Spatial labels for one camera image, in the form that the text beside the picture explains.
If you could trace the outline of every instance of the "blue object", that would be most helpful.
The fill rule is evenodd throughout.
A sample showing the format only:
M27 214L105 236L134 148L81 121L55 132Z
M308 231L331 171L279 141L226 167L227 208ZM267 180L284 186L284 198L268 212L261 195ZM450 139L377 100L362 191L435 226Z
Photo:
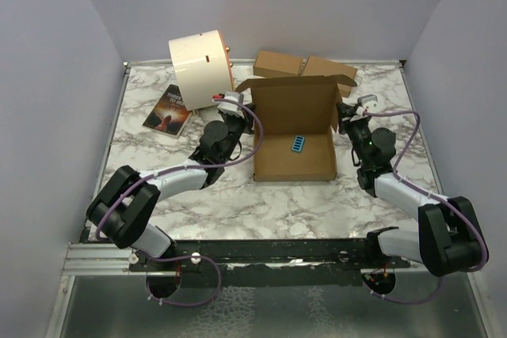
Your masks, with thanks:
M304 144L304 137L303 136L296 136L294 138L294 142L292 144L292 150L294 152L301 152L303 150L303 144Z

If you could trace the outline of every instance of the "cardboard box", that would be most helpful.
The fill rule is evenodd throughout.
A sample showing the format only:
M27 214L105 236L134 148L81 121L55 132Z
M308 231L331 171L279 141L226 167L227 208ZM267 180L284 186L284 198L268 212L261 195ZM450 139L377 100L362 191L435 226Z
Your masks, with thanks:
M259 51L253 65L253 75L266 78L292 77L299 75L302 64L302 57Z
M348 97L352 91L352 87L357 86L356 81L354 81L356 73L357 69L355 67L311 55L308 57L301 75L341 75L342 77L340 77L337 85L341 96Z
M251 89L264 142L253 156L255 181L328 181L336 177L333 132L341 96L336 76L251 78L236 91ZM258 130L254 141L258 141ZM305 138L300 153L294 138Z

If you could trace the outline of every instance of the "wall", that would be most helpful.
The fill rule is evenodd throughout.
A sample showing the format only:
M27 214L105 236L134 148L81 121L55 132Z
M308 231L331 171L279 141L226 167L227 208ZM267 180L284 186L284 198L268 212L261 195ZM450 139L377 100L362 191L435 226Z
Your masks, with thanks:
M167 41L220 29L231 57L260 48L406 59L439 0L92 0L123 60L167 59Z
M123 67L90 0L0 0L0 336L42 337Z
M505 21L507 0L441 0L406 66L444 190L472 200L486 235L498 316L507 313Z

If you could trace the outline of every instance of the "book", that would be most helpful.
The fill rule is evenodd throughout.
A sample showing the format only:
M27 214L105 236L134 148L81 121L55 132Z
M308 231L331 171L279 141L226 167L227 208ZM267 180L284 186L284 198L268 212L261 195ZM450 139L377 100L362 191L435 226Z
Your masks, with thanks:
M176 85L169 85L143 126L178 138L191 114L192 112L185 108L180 89Z

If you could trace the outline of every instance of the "marble surface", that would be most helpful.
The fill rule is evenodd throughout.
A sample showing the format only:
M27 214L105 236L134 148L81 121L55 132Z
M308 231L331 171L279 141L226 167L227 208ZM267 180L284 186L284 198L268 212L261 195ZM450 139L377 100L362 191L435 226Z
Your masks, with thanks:
M410 108L396 64L358 65L357 83L345 101L374 93L385 110ZM235 85L253 77L251 66L233 68ZM219 120L215 108L193 115L179 139L142 126L150 110L171 83L171 66L132 67L120 109L104 180L122 165L136 170L180 164L194 150L204 125ZM414 126L412 116L377 118L371 129L388 127L397 134L399 152ZM250 152L251 136L242 137L243 153ZM385 226L416 229L416 222L389 203L360 189L351 161L349 140L334 134L338 175L331 182L256 183L253 163L226 169L214 185L186 192L157 204L151 223L175 239L363 237ZM436 190L428 157L418 136L400 165L400 172Z

